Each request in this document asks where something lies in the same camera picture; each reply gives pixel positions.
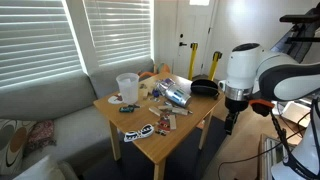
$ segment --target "carpet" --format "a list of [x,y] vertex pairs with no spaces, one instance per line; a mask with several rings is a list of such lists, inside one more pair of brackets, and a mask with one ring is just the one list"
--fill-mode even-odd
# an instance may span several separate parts
[[[198,149],[202,130],[195,128],[171,153],[166,161],[165,180],[200,180],[226,137],[224,121],[212,117],[203,150]],[[112,153],[101,159],[84,174],[85,180],[148,180],[153,179],[154,165],[132,143],[120,142],[122,158],[114,161]]]

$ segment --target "yellow pole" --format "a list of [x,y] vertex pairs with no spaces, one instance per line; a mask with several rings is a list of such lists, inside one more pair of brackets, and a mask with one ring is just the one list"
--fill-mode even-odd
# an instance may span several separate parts
[[212,64],[211,64],[211,69],[209,73],[208,79],[213,81],[214,74],[216,72],[216,68],[218,66],[218,60],[222,57],[222,53],[219,51],[214,52],[213,58],[212,58]]
[[192,51],[191,51],[191,59],[190,59],[190,67],[189,67],[189,75],[188,79],[192,80],[192,75],[193,75],[193,65],[194,65],[194,59],[197,54],[197,49],[198,49],[198,43],[191,43]]

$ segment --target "clear plastic cup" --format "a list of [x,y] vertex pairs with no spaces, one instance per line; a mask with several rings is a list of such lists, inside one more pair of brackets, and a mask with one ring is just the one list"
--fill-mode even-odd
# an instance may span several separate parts
[[139,76],[134,73],[120,74],[116,78],[122,100],[127,104],[134,104],[138,101]]

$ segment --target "can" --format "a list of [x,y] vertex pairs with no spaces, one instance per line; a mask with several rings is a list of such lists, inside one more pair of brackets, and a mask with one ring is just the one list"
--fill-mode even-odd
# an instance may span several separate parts
[[191,102],[191,96],[184,92],[180,86],[172,84],[165,92],[166,97],[176,104],[187,107]]

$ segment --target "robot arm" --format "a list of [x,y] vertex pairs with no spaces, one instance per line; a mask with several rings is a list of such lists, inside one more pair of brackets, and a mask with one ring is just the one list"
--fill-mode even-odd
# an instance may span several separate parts
[[[225,121],[226,132],[232,133],[239,112],[248,107],[249,101],[252,101],[256,94],[267,101],[291,101],[318,91],[320,88],[319,70],[320,63],[301,65],[288,55],[265,50],[259,44],[244,44],[236,47],[229,59],[227,79],[219,82],[226,96],[225,106],[229,109]],[[254,93],[255,84],[259,86],[258,93]],[[311,111],[313,120],[300,144],[292,153],[288,151],[289,158],[284,158],[283,164],[279,163],[272,167],[275,179],[320,178],[320,148],[317,135],[320,134],[320,111],[318,106],[318,101],[313,100]],[[270,107],[268,110],[267,113],[260,114],[267,116]],[[275,122],[273,114],[272,120],[281,141],[286,145],[285,133],[281,134],[283,132],[279,124]]]

